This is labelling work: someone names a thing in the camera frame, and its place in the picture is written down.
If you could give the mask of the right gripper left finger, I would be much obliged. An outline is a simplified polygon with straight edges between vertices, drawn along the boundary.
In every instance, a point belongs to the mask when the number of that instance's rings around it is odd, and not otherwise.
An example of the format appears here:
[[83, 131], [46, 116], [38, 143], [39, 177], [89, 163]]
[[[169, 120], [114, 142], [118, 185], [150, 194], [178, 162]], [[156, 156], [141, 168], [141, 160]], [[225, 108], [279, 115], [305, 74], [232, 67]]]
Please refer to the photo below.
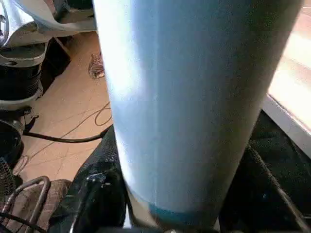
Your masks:
[[113, 126], [79, 168], [73, 183], [70, 233], [95, 233], [102, 227], [122, 227], [127, 194]]

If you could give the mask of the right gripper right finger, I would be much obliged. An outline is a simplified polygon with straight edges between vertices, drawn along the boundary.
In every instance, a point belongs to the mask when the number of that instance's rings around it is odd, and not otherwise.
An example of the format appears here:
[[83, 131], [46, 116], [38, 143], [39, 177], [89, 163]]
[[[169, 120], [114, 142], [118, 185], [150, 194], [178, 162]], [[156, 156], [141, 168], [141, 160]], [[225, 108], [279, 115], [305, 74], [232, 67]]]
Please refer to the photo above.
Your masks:
[[222, 233], [305, 233], [303, 214], [260, 155], [246, 147], [219, 215]]

